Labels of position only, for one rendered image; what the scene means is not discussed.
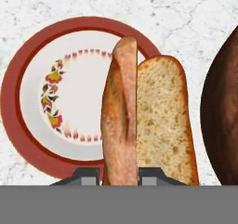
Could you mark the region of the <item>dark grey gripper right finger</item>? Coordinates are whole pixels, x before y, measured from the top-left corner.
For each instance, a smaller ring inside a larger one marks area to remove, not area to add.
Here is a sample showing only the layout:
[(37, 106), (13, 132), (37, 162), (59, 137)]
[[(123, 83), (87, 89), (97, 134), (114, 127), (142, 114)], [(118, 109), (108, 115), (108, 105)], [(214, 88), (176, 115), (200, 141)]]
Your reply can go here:
[(165, 175), (160, 167), (140, 167), (139, 168), (139, 185), (140, 186), (165, 186), (179, 185), (183, 183), (169, 178)]

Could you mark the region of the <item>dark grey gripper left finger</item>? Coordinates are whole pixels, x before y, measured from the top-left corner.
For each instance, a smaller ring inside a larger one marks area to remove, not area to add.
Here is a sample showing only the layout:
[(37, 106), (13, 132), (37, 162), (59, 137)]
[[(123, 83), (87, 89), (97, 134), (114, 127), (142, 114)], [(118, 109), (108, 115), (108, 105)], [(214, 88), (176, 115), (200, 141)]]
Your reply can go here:
[(96, 167), (78, 167), (73, 174), (54, 185), (76, 185), (76, 186), (98, 186), (99, 185), (99, 169)]

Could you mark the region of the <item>pink-brown sausage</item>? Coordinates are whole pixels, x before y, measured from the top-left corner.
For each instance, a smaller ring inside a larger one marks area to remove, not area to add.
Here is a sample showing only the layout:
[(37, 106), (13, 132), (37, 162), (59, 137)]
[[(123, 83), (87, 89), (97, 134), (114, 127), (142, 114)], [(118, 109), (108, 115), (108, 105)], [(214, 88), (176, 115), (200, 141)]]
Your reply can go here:
[(132, 36), (121, 39), (112, 52), (112, 63), (102, 98), (101, 135), (104, 185), (138, 185), (137, 63), (137, 40)]

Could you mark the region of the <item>sliced bread bun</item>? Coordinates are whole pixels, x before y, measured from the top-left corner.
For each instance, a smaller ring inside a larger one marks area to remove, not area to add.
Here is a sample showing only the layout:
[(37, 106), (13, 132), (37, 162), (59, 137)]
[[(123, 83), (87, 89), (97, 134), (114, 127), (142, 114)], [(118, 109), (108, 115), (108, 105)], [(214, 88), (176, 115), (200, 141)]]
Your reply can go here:
[(160, 167), (187, 185), (199, 183), (186, 76), (171, 56), (155, 56), (138, 66), (137, 164)]

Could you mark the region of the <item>red-rimmed floral plate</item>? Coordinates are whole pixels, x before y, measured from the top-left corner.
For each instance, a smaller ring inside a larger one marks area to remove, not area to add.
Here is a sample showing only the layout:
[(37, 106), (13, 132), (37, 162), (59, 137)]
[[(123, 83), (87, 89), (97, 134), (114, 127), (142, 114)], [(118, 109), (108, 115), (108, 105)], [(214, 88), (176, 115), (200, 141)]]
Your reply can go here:
[(145, 35), (101, 17), (56, 22), (19, 49), (3, 79), (1, 115), (29, 164), (60, 179), (77, 168), (103, 171), (101, 94), (114, 45), (126, 36), (136, 38), (139, 59), (158, 55)]

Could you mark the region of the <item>dark brown wooden bowl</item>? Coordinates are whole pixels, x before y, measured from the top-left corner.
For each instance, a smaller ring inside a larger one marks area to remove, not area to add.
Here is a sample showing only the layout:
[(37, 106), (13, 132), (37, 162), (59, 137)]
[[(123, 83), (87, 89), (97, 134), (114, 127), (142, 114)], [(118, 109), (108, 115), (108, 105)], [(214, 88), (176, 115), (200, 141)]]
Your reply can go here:
[(201, 128), (210, 163), (222, 185), (238, 185), (238, 26), (205, 78)]

